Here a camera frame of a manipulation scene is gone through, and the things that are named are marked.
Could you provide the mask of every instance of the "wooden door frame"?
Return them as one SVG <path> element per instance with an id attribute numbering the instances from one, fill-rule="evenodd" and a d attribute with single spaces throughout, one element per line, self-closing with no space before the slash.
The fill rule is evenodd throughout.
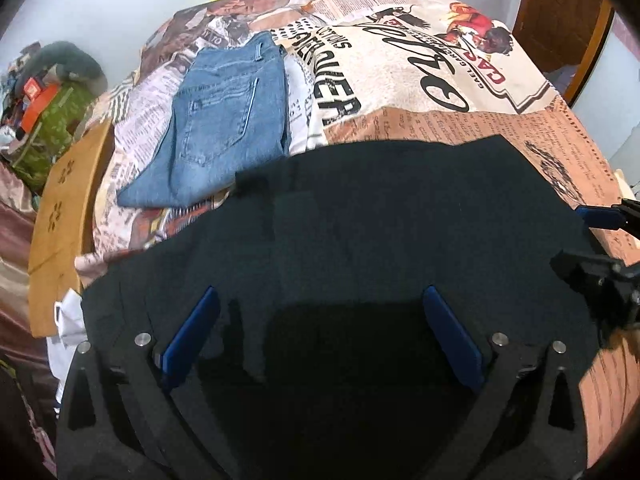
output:
<path id="1" fill-rule="evenodd" d="M 518 10 L 516 22 L 513 25 L 513 35 L 516 40 L 518 39 L 519 32 L 524 27 L 523 20 L 524 16 L 527 15 L 529 5 L 530 0 L 520 1 L 520 9 Z M 615 9 L 611 2 L 609 0 L 602 0 L 598 19 L 596 20 L 596 25 L 593 29 L 593 34 L 591 35 L 587 49 L 584 51 L 580 65 L 578 65 L 578 69 L 576 70 L 571 83 L 562 96 L 569 106 L 575 103 L 575 100 L 578 98 L 578 95 L 580 95 L 580 92 L 584 88 L 587 79 L 595 67 L 598 57 L 602 51 L 602 47 L 604 46 L 604 42 L 607 39 L 607 34 L 609 33 L 614 15 Z"/>

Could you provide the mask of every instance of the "metal bolt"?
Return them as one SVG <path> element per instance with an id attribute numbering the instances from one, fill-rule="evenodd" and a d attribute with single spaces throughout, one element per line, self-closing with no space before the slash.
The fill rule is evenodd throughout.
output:
<path id="1" fill-rule="evenodd" d="M 562 341 L 554 341 L 551 348 L 559 354 L 564 354 L 566 352 L 566 345 Z"/>
<path id="2" fill-rule="evenodd" d="M 146 346 L 151 343 L 151 335 L 147 332 L 140 332 L 133 341 L 138 346 Z"/>
<path id="3" fill-rule="evenodd" d="M 79 354 L 86 354 L 89 350 L 91 350 L 91 343 L 89 343 L 88 341 L 82 341 L 78 345 L 78 348 L 76 348 L 76 350 L 78 350 Z"/>
<path id="4" fill-rule="evenodd" d="M 509 344 L 509 338 L 502 332 L 496 332 L 491 336 L 491 341 L 497 346 L 507 346 Z"/>

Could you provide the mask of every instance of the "jeans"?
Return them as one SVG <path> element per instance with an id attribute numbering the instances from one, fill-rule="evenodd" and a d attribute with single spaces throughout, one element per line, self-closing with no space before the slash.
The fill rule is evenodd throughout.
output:
<path id="1" fill-rule="evenodd" d="M 187 207 L 289 153 L 283 53 L 269 32 L 204 48 L 176 95 L 151 163 L 118 192 L 123 207 Z"/>

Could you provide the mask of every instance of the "orange object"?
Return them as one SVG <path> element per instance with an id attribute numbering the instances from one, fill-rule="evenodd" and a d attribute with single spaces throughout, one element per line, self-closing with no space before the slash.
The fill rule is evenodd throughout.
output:
<path id="1" fill-rule="evenodd" d="M 29 98 L 29 101 L 33 101 L 44 90 L 44 88 L 40 86 L 40 84 L 33 77 L 30 77 L 27 80 L 23 89 L 24 89 L 24 93 Z"/>
<path id="2" fill-rule="evenodd" d="M 38 117 L 43 113 L 44 109 L 49 106 L 49 103 L 56 96 L 58 90 L 60 90 L 58 85 L 47 86 L 27 107 L 22 116 L 22 123 L 20 124 L 25 133 L 31 133 Z"/>

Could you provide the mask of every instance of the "bedspread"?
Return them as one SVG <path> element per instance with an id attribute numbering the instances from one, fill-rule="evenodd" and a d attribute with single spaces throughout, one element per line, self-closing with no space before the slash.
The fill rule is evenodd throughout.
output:
<path id="1" fill-rule="evenodd" d="M 138 69 L 101 96 L 86 127 L 114 123 L 116 149 L 94 209 L 95 253 L 76 259 L 85 282 L 114 258 L 176 234 L 216 208 L 116 205 L 116 190 L 149 163 L 172 98 L 201 48 L 231 48 L 270 30 L 287 50 L 290 154 L 337 142 L 414 139 L 458 144 L 503 135 L 570 206 L 609 206 L 619 190 L 607 161 L 508 28 L 455 0 L 217 0 L 180 10 L 141 50 Z M 612 256 L 640 251 L 627 234 L 596 232 Z M 589 463 L 640 394 L 637 345 L 620 335 L 580 385 Z"/>

